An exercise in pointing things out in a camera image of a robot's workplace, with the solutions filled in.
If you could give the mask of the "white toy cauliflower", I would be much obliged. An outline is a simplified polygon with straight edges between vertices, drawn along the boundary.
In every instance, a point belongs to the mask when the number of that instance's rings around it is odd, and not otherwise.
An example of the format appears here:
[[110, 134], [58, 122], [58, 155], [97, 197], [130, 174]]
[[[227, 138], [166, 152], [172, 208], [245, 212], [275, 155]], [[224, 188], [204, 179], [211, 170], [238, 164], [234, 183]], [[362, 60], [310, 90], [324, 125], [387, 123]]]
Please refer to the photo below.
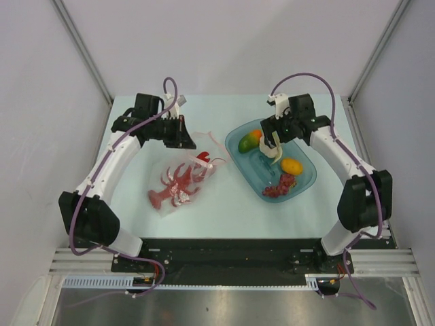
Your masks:
[[276, 144], [273, 149], [260, 149], [259, 144], [260, 152], [263, 153], [267, 158], [273, 159], [273, 161], [270, 163], [271, 166], [276, 164], [283, 155], [283, 149], [277, 131], [272, 132], [272, 137]]

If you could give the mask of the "clear pink zip top bag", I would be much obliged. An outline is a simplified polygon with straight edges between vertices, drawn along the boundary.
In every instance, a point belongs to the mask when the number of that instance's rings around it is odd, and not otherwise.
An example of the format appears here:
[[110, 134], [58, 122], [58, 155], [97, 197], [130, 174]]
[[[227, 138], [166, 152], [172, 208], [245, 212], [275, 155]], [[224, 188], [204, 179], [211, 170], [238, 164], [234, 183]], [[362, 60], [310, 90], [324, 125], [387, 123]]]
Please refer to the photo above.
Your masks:
[[146, 198], [160, 217], [196, 201], [230, 159], [212, 132], [194, 132], [192, 139], [195, 149], [171, 154], [151, 169]]

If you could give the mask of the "red toy lobster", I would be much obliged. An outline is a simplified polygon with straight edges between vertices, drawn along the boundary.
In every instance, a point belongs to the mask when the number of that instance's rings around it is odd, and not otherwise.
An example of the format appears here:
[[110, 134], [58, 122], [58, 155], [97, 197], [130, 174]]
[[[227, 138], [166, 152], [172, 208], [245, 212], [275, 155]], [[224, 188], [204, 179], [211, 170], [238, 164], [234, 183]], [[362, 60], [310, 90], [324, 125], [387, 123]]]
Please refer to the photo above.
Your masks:
[[198, 155], [188, 156], [183, 162], [174, 167], [169, 166], [159, 178], [163, 188], [150, 189], [147, 192], [150, 204], [157, 211], [168, 204], [170, 208], [177, 208], [183, 204], [191, 203], [193, 197], [199, 193], [200, 184], [212, 172], [211, 158], [208, 151]]

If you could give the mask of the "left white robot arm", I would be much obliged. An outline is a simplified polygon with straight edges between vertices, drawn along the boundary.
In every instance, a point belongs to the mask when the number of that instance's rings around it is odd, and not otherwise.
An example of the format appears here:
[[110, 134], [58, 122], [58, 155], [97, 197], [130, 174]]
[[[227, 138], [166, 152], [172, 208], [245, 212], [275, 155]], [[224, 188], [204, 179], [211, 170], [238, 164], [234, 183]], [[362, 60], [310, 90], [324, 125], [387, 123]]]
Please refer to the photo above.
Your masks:
[[185, 103], [183, 95], [138, 93], [134, 106], [113, 122], [107, 147], [88, 176], [75, 191], [63, 192], [58, 199], [72, 249], [76, 240], [82, 240], [92, 248], [126, 255], [135, 271], [149, 266], [150, 254], [141, 249], [142, 239], [122, 229], [109, 205], [124, 171], [145, 142], [157, 140], [167, 148], [196, 149], [179, 112]]

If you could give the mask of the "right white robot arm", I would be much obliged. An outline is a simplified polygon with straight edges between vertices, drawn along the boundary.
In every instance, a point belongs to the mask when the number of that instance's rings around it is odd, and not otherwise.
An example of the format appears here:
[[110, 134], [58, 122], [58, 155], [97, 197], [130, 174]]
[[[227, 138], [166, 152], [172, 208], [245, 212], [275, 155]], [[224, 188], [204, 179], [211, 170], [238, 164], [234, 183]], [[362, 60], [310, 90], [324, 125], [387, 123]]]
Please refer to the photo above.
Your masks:
[[392, 214], [392, 175], [363, 161], [337, 134], [331, 117], [318, 116], [309, 94], [268, 96], [275, 113], [260, 122], [260, 151], [277, 163], [283, 144], [303, 140], [330, 165], [343, 184], [337, 205], [338, 221], [315, 245], [313, 263], [320, 272], [330, 272], [338, 257], [367, 233], [382, 228]]

